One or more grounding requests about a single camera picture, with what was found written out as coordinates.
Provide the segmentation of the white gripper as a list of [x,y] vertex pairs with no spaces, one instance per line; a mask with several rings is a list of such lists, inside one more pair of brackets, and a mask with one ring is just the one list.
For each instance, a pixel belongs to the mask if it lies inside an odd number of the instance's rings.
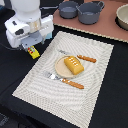
[[52,15],[30,23],[22,22],[13,16],[5,22],[6,36],[12,48],[22,46],[27,49],[38,43],[44,43],[44,30],[47,25],[52,24]]

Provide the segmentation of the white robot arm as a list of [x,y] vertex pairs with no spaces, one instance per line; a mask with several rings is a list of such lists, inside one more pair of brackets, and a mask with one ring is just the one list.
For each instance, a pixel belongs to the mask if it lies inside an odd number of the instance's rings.
[[12,48],[24,49],[43,42],[54,30],[53,16],[41,17],[40,0],[10,0],[15,15],[5,22]]

